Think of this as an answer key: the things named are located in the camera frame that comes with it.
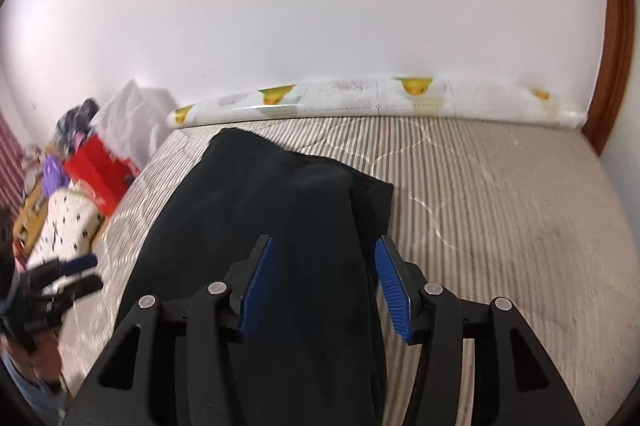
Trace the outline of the left hand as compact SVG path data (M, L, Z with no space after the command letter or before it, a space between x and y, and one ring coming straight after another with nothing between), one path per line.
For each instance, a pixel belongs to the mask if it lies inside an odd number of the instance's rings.
M31 383L58 382L62 374L62 358L58 351L58 333L44 331L35 336L36 350L29 354L20 344L8 337L2 345L17 371Z

